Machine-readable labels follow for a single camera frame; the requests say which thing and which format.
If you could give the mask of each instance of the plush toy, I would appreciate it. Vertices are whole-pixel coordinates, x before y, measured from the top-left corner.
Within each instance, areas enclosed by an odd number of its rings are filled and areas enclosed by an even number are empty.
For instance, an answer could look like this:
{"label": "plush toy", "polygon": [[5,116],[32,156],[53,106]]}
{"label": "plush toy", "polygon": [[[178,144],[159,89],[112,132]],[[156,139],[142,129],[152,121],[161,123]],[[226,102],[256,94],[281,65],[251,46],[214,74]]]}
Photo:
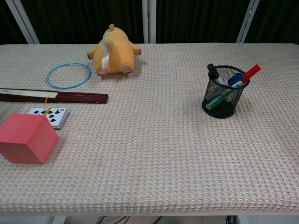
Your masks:
{"label": "plush toy", "polygon": [[135,55],[140,55],[139,47],[132,44],[125,32],[109,25],[103,39],[94,48],[90,49],[87,56],[93,59],[98,75],[107,73],[130,73],[134,69]]}

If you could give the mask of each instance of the wire mesh cup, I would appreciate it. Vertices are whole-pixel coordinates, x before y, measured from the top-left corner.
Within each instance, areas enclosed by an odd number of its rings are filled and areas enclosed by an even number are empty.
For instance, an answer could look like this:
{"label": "wire mesh cup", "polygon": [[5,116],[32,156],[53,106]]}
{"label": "wire mesh cup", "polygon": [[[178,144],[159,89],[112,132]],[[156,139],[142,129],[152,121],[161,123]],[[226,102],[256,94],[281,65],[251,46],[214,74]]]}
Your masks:
{"label": "wire mesh cup", "polygon": [[[241,69],[229,65],[218,65],[214,68],[224,82],[238,72],[242,74],[245,73]],[[209,72],[209,82],[206,88],[205,98],[201,104],[203,110],[214,118],[231,117],[235,112],[235,108],[244,88],[249,85],[249,82],[250,80],[238,87],[223,85],[212,79]]]}

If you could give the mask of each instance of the black curtain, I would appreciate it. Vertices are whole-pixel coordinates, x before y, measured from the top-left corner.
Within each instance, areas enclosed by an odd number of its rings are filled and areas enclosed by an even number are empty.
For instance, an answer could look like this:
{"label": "black curtain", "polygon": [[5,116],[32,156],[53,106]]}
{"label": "black curtain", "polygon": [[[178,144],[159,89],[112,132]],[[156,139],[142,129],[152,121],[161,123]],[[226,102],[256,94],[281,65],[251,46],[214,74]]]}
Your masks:
{"label": "black curtain", "polygon": [[143,43],[141,0],[21,0],[40,43],[98,43],[113,23]]}
{"label": "black curtain", "polygon": [[236,42],[250,0],[157,0],[157,43]]}
{"label": "black curtain", "polygon": [[299,44],[299,0],[260,0],[245,42]]}
{"label": "black curtain", "polygon": [[27,41],[14,19],[8,5],[0,1],[0,44],[26,44]]}

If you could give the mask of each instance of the blue plastic hoop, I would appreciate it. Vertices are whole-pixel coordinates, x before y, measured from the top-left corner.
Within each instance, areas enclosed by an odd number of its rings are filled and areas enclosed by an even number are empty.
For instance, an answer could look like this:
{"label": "blue plastic hoop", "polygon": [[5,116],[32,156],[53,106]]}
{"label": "blue plastic hoop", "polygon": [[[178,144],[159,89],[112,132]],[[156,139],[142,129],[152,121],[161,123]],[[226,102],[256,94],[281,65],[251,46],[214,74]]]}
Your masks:
{"label": "blue plastic hoop", "polygon": [[[59,69],[61,67],[64,67],[64,66],[69,66],[69,65],[74,65],[74,64],[82,65],[82,66],[84,66],[88,69],[88,75],[87,75],[86,79],[83,82],[81,82],[79,84],[76,84],[76,85],[72,85],[72,86],[66,86],[66,87],[57,86],[57,85],[53,85],[52,83],[50,83],[49,78],[50,78],[50,75],[52,74],[53,71],[55,71],[56,69]],[[46,82],[49,86],[51,86],[53,88],[61,89],[61,90],[67,90],[67,89],[75,88],[75,87],[78,87],[78,86],[82,85],[83,83],[85,83],[90,78],[91,74],[92,74],[92,71],[90,70],[90,68],[86,64],[78,63],[78,62],[66,63],[66,64],[59,65],[59,66],[53,68],[51,71],[49,71],[48,74],[47,74],[47,77],[46,77]]]}

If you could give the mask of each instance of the red cube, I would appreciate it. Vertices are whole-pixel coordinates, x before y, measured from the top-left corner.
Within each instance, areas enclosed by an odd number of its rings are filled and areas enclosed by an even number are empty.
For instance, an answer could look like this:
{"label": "red cube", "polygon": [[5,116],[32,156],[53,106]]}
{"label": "red cube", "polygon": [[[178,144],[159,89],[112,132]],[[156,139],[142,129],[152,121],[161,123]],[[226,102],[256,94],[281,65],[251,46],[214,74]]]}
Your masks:
{"label": "red cube", "polygon": [[0,153],[11,162],[44,164],[57,139],[46,116],[14,113],[0,126]]}

